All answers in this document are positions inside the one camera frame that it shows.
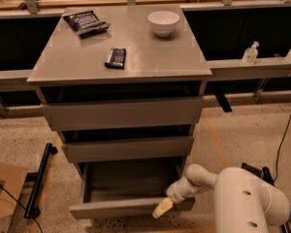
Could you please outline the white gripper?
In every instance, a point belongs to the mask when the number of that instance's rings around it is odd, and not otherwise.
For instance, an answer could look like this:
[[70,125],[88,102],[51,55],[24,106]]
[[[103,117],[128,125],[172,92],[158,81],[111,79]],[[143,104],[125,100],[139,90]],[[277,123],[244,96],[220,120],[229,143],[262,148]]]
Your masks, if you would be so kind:
[[160,218],[171,210],[174,204],[179,204],[185,199],[195,196],[197,191],[198,187],[191,183],[186,177],[180,178],[167,188],[167,197],[156,206],[152,216],[154,218]]

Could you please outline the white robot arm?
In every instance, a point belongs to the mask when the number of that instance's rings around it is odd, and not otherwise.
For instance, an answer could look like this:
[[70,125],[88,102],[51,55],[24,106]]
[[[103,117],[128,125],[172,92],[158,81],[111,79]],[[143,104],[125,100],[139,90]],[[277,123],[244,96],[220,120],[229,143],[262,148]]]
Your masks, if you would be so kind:
[[215,233],[269,233],[270,226],[286,223],[291,215],[286,195],[249,171],[229,167],[215,174],[199,164],[191,164],[152,216],[159,218],[183,202],[208,189],[214,192]]

